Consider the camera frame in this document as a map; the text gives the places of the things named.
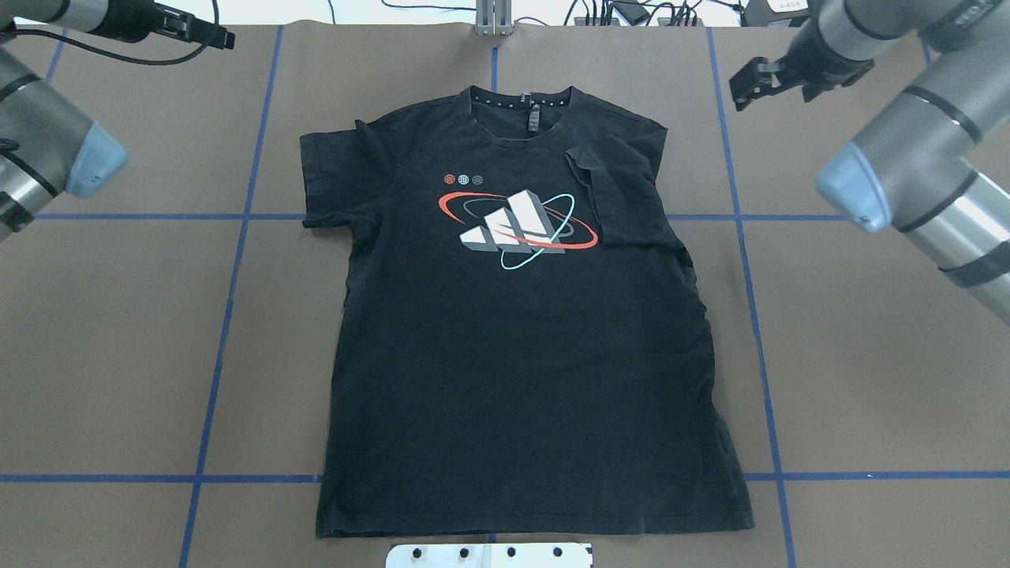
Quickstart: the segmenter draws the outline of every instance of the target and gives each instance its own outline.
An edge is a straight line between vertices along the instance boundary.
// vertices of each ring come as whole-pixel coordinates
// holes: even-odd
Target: black strap
[[[35,220],[31,211],[7,195],[6,191],[0,191],[0,222],[10,227],[14,232],[20,232],[28,223]]]
[[[34,73],[29,73],[24,77],[18,77],[17,79],[11,81],[10,83],[7,83],[6,87],[0,89],[0,102],[3,102],[3,100],[6,99],[7,97],[23,89],[25,85],[41,80],[42,79],[37,75],[35,75]]]
[[[949,270],[940,269],[954,284],[962,288],[980,286],[1010,272],[1010,241],[1004,241],[988,255],[967,265]]]
[[[973,122],[967,114],[962,112],[961,109],[954,106],[950,101],[928,89],[923,89],[922,87],[917,87],[915,85],[905,87],[905,90],[902,92],[919,97],[920,99],[940,109],[943,114],[950,117],[950,120],[953,120],[962,128],[964,128],[965,131],[968,132],[968,135],[972,136],[972,140],[975,141],[976,146],[982,143],[982,130],[975,125],[975,122]]]
[[[45,23],[53,23],[55,21],[59,21],[60,18],[66,16],[67,15],[67,10],[70,9],[70,3],[71,3],[71,1],[72,0],[64,0],[63,6],[60,6],[60,9],[57,10],[57,15],[55,15],[52,18],[45,20]]]
[[[933,217],[943,212],[943,209],[946,209],[947,207],[950,206],[951,203],[956,201],[958,197],[968,193],[968,188],[972,187],[972,185],[978,179],[979,179],[979,172],[977,170],[973,170],[972,173],[969,174],[967,178],[965,178],[965,181],[961,182],[961,185],[957,186],[957,189],[953,190],[953,193],[946,196],[946,199],[940,201],[939,204],[937,204],[935,207],[926,211],[926,213],[923,214],[921,217],[915,219],[914,221],[908,224],[899,226],[898,232],[911,232],[919,228],[920,226],[926,224],[930,220],[932,220]]]
[[[53,184],[50,184],[49,180],[42,177],[41,174],[39,174],[38,172],[35,171],[34,168],[29,166],[27,162],[18,158],[17,155],[14,154],[13,152],[6,150],[0,151],[0,156],[3,156],[7,160],[10,160],[11,163],[20,168],[22,172],[31,176],[31,179],[38,182],[38,185],[42,186],[42,188],[45,191],[49,192],[49,195],[52,195],[53,197],[57,197],[58,195],[60,195],[60,190],[58,190]]]
[[[855,18],[855,14],[852,13],[852,9],[848,7],[848,0],[844,0],[841,3],[841,7],[845,9],[845,15],[848,16],[848,21],[852,22],[852,26],[860,30],[860,33],[866,35],[867,37],[873,37],[874,39],[880,39],[881,41],[891,41],[892,39],[898,39],[901,35],[884,35],[882,33],[877,33],[869,29],[867,26]]]

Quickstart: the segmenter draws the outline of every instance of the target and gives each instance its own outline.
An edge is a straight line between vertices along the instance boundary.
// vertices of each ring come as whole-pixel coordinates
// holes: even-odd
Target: shirt sleeve
[[[566,152],[572,172],[589,188],[605,243],[683,246],[655,190],[666,138],[667,128],[649,120]]]
[[[375,124],[301,136],[306,227],[378,223],[393,174],[388,145]]]

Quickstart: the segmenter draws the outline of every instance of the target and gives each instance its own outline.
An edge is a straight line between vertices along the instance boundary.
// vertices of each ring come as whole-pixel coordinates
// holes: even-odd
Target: t-shirt
[[[471,86],[301,137],[304,225],[354,234],[318,537],[752,527],[666,133]]]

